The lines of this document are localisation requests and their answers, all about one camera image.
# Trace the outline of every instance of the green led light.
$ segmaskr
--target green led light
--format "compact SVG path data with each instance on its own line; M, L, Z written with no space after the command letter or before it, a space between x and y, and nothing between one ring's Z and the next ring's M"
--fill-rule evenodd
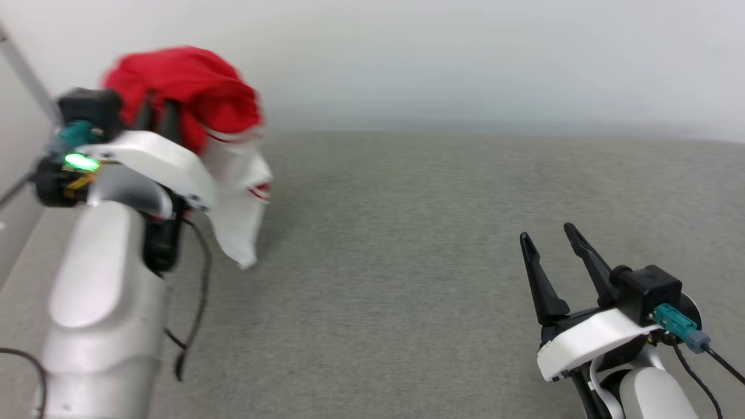
M93 159L89 159L82 154L68 154L65 156L65 163L81 170L94 171L101 164Z

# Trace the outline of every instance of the red and white cloth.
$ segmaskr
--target red and white cloth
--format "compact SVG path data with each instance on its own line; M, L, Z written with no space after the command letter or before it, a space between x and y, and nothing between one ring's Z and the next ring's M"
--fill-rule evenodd
M184 146L200 156L220 189L218 204L207 212L215 237L242 268L253 265L272 180L259 150L262 118L254 90L215 53L191 46L127 55L104 85L121 96L127 124L148 94L156 120L165 99L180 103Z

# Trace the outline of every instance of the gray carpet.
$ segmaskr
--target gray carpet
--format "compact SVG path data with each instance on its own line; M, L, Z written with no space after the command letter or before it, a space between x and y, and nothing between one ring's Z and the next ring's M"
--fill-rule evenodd
M574 386L543 382L536 366L518 244L530 232L559 294L589 308L594 290L565 221L609 264L654 263L683 280L713 345L745 369L745 146L296 133L265 152L276 182L260 262L240 271L216 256L186 381L175 382L167 343L152 418L581 418ZM0 297L0 345L39 352L74 219L46 212ZM180 335L201 260L187 233L169 277ZM725 416L741 418L745 388L685 352ZM713 418L672 351L663 355L700 417ZM23 361L1 357L0 418L25 417L34 386Z

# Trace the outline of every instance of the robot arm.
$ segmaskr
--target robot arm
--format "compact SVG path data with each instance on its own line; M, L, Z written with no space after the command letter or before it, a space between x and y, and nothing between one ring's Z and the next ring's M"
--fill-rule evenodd
M611 270L574 225L565 224L564 231L590 274L598 307L570 313L541 268L533 241L527 233L520 235L542 325L537 361L543 378L571 378L589 419L697 418L657 353L660 343L675 346L681 359L679 343L697 353L708 347L698 308L682 293L682 283L654 265ZM599 379L598 373L623 365L633 369Z
M141 129L120 130L113 102L108 92L80 89L60 99L66 123L115 135L67 149L75 160L45 157L34 176L48 207L86 204L49 301L47 418L147 417L166 325L161 276L176 261L186 210L217 201L199 157L180 145L175 103L156 133L146 130L149 103Z

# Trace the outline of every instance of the wire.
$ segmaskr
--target wire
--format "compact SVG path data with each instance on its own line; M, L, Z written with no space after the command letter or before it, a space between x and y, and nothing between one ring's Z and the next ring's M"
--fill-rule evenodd
M173 332L171 332L171 329L165 328L165 334L171 339L173 343L176 344L176 346L180 347L182 350L186 350L186 344L181 341L181 339L177 338L176 335L174 335Z
M176 374L176 378L179 381L183 381L183 370L184 365L186 364L186 357L191 347L194 345L194 340L197 338L197 332L199 331L199 326L202 323L202 317L204 316L204 311L207 307L209 272L212 269L212 253L209 251L207 241L204 239L204 236L199 230L199 227L185 218L183 219L183 222L194 230L194 234L197 236L197 240L202 246L202 250L204 252L204 265L202 267L202 285L200 289L199 306L197 307L197 314L194 317L194 323L191 325L191 331L189 332L186 341L181 341L180 339L178 339L169 329L165 330L165 334L181 348L181 354L176 358L176 364L174 366L174 372Z
M10 355L20 356L21 358L27 359L31 364L34 364L37 373L39 373L39 386L41 387L42 393L42 399L39 405L39 414L37 415L37 418L43 419L44 413L46 412L47 383L46 371L44 370L41 362L39 362L39 360L30 353L18 349L13 349L11 347L0 347L0 353L9 353Z
M683 365L683 368L685 368L685 372L687 372L688 375L690 375L691 378L696 381L696 383L703 389L704 393L706 393L708 398L711 400L711 403L714 404L714 410L717 411L717 419L723 419L722 409L719 407L719 403L717 402L717 399L714 398L711 390L709 390L708 387L706 387L706 384L704 384L703 381L701 381L701 379L696 375L696 373L691 370L691 366L688 365L688 361L686 361L683 357L683 352L680 351L680 348L677 344L673 344L673 349L675 350L675 354L678 356L680 363Z
M16 180L16 182L10 187L10 189L8 189L8 191L0 197L0 209L4 207L8 202L10 202L10 200L13 199L13 197L16 196L16 194L20 192L21 189L23 189L23 186L25 186L26 182L31 180L33 177L34 173L29 172L27 174L24 174L20 179Z
M740 371L735 370L735 367L731 366L729 362L725 361L724 358L722 358L718 353L714 352L714 350L709 347L708 344L702 344L701 348L704 349L706 353L711 355L712 358L716 359L717 362L719 362L727 371L729 371L730 374L735 376L736 379L745 384L745 377L743 377L743 374L740 374Z

